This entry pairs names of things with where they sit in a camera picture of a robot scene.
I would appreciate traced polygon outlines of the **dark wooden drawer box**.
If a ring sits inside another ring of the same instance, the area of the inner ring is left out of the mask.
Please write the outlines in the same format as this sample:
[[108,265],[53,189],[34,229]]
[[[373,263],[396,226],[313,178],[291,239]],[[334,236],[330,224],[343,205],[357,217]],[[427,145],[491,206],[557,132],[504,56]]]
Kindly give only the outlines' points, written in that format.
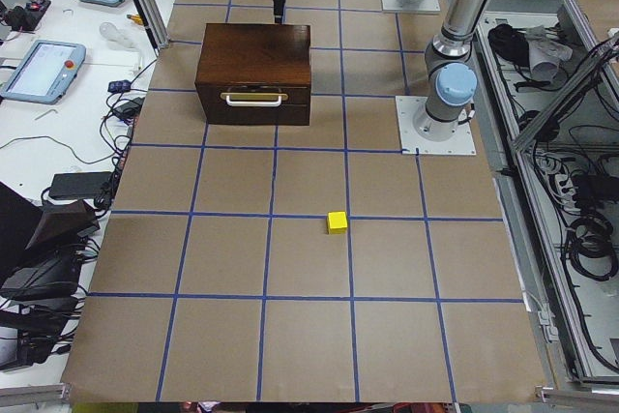
[[[310,27],[288,24],[208,23],[194,81],[204,87],[309,88]],[[307,126],[307,104],[230,107],[202,104],[211,125]]]

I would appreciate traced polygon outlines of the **clear light bulb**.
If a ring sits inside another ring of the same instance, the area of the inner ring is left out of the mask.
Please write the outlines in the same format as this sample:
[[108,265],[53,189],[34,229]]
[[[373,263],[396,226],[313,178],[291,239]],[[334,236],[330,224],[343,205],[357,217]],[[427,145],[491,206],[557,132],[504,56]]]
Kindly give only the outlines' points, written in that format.
[[135,42],[111,22],[103,22],[99,27],[99,31],[101,36],[109,42],[116,43],[124,48],[137,49]]

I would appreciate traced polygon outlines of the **black power adapter brick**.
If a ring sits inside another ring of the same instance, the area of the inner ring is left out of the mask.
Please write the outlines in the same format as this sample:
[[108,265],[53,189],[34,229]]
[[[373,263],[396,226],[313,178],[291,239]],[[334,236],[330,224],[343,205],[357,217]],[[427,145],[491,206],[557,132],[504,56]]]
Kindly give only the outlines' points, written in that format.
[[94,199],[108,186],[110,171],[57,173],[48,192],[54,200]]

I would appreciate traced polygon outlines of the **wooden drawer with white handle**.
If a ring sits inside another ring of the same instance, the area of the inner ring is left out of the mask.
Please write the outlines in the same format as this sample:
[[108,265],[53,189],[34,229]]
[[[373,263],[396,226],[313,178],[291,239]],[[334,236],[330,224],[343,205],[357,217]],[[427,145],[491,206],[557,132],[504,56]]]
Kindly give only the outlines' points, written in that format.
[[307,104],[310,101],[309,88],[204,87],[197,92],[203,103],[230,107],[275,108],[284,104]]

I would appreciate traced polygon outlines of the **near blue teach pendant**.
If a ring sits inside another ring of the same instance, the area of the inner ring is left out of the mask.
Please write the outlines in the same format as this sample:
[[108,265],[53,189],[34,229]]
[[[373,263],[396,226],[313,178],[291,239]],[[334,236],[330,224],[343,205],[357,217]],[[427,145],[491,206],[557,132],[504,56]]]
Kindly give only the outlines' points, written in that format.
[[56,104],[76,78],[85,57],[83,44],[37,40],[1,87],[1,98]]

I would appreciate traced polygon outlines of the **dark brown wooden box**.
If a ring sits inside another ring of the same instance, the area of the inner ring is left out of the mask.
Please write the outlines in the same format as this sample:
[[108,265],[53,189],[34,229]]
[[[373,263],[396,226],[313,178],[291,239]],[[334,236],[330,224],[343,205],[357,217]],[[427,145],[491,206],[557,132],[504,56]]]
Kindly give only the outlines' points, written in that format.
[[1,184],[1,274],[23,267],[41,253],[99,229],[83,200],[38,207]]

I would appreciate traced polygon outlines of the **yellow cube block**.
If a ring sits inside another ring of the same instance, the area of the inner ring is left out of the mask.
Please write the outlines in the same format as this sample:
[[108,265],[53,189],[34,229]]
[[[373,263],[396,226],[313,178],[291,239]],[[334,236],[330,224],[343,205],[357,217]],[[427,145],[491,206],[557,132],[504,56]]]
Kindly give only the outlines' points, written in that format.
[[327,229],[329,234],[342,234],[348,229],[348,219],[345,211],[333,211],[327,214]]

